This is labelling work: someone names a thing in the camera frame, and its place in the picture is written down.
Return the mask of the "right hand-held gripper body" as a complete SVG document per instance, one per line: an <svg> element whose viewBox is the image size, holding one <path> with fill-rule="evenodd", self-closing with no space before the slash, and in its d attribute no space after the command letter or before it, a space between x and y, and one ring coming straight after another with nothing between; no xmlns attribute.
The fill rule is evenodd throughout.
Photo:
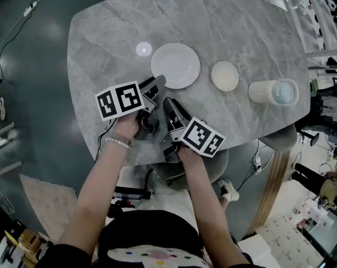
<svg viewBox="0 0 337 268"><path fill-rule="evenodd" d="M160 144L165 163L178 163L181 147L188 147L197 154L212 158L216 155L225 137L203 121L193 117L168 120L167 134Z"/></svg>

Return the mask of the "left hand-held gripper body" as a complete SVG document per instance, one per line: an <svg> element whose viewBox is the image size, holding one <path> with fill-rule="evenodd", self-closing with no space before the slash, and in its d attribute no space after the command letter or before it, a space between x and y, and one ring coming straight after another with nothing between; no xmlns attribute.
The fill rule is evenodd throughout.
<svg viewBox="0 0 337 268"><path fill-rule="evenodd" d="M95 95L102 121L119 118L133 112L138 112L137 118L141 128L146 133L155 133L159 120L154 111L157 108L144 108L143 96L139 83L132 81L111 86Z"/></svg>

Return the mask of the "person's right forearm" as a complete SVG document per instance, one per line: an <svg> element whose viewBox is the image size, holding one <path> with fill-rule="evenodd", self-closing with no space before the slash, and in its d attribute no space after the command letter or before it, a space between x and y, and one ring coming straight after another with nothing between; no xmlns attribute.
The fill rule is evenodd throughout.
<svg viewBox="0 0 337 268"><path fill-rule="evenodd" d="M203 159L187 147L180 149L179 158L185 169L199 233L213 266L230 268L249 264L230 236L226 216Z"/></svg>

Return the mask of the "person's left forearm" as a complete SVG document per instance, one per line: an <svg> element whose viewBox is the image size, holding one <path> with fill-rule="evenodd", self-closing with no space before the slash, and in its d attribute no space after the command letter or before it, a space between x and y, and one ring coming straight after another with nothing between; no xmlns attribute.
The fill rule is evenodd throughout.
<svg viewBox="0 0 337 268"><path fill-rule="evenodd" d="M128 150L123 146L107 142L81 188L73 215L59 244L79 248L88 255L93 254L127 153Z"/></svg>

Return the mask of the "person's left hand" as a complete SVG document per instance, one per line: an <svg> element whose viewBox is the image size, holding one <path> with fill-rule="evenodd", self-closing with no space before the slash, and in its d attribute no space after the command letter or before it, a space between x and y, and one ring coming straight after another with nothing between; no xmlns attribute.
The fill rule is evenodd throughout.
<svg viewBox="0 0 337 268"><path fill-rule="evenodd" d="M138 112L133 112L128 115L118 118L113 132L120 135L127 140L134 140L135 135L139 131L139 124L137 121Z"/></svg>

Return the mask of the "gray upholstered chair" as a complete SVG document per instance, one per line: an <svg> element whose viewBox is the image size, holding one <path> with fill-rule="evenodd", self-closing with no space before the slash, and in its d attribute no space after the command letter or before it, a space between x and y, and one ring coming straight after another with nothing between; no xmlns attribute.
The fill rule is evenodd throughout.
<svg viewBox="0 0 337 268"><path fill-rule="evenodd" d="M215 182L225 171L229 160L228 149L216 153L213 158L203 157L208 177L211 183ZM188 189L185 170L181 161L177 163L157 163L151 167L158 176L170 187L176 190Z"/></svg>

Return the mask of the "white power adapter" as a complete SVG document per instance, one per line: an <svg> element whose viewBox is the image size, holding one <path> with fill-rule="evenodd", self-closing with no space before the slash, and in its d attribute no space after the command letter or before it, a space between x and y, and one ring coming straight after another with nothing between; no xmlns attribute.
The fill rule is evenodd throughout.
<svg viewBox="0 0 337 268"><path fill-rule="evenodd" d="M258 154L256 154L253 158L253 163L255 166L255 175L258 175L262 171L262 166L261 166L261 158Z"/></svg>

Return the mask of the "white shoe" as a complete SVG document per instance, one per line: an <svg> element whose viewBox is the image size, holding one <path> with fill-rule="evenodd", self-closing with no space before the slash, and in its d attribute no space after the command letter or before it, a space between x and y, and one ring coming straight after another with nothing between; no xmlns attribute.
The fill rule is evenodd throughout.
<svg viewBox="0 0 337 268"><path fill-rule="evenodd" d="M219 180L220 196L225 198L228 202L236 202L239 200L239 193L234 188L230 180Z"/></svg>

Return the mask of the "white trousers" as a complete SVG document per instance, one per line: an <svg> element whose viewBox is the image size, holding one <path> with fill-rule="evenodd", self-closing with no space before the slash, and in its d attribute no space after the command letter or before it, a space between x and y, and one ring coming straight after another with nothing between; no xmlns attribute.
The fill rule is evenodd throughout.
<svg viewBox="0 0 337 268"><path fill-rule="evenodd" d="M148 168L145 166L125 166L121 169L118 186L143 188ZM123 208L124 212L133 210L165 210L171 212L197 229L192 202L187 190L175 190L151 172L148 177L148 190L152 193L149 200L133 200L133 208Z"/></svg>

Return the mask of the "white lidded jug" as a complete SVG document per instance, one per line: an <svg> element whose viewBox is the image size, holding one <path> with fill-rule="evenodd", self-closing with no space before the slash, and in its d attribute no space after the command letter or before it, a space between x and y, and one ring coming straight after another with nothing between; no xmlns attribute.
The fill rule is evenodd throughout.
<svg viewBox="0 0 337 268"><path fill-rule="evenodd" d="M300 91L292 79L264 80L252 82L248 96L255 103L291 107L298 102Z"/></svg>

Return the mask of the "black belt device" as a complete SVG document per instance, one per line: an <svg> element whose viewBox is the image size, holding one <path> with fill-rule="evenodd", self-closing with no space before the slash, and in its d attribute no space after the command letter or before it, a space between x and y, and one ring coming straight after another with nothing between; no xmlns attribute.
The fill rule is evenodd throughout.
<svg viewBox="0 0 337 268"><path fill-rule="evenodd" d="M114 190L113 198L148 200L151 198L151 192L145 189L117 186Z"/></svg>

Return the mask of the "black shirt with plush patch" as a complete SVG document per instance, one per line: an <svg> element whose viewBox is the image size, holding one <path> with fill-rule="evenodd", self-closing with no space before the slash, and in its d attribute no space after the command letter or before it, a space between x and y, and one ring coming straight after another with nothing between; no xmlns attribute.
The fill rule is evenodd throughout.
<svg viewBox="0 0 337 268"><path fill-rule="evenodd" d="M98 239L98 259L71 245L50 247L36 268L210 268L197 230L164 210L124 212Z"/></svg>

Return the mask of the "white cardboard box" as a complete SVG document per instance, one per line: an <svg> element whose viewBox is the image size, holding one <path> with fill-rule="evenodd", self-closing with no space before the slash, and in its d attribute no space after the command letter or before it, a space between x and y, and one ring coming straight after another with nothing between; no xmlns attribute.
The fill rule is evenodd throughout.
<svg viewBox="0 0 337 268"><path fill-rule="evenodd" d="M257 266L271 268L269 257L271 248L260 234L246 238L238 242L240 250L250 256L253 263Z"/></svg>

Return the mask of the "beige rug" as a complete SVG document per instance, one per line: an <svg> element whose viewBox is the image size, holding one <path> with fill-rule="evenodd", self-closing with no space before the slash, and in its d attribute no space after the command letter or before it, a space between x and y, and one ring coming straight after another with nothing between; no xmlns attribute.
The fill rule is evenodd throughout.
<svg viewBox="0 0 337 268"><path fill-rule="evenodd" d="M20 181L47 237L58 241L74 212L77 202L75 190L22 174Z"/></svg>

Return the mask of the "white power strip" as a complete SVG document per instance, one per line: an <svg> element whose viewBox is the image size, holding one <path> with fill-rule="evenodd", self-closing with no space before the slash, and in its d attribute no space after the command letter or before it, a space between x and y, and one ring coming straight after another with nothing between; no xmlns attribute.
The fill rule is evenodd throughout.
<svg viewBox="0 0 337 268"><path fill-rule="evenodd" d="M28 8L25 9L24 13L23 13L23 16L24 17L27 17L29 14L31 14L31 12L34 10L34 8L37 7L37 2L34 1L32 2Z"/></svg>

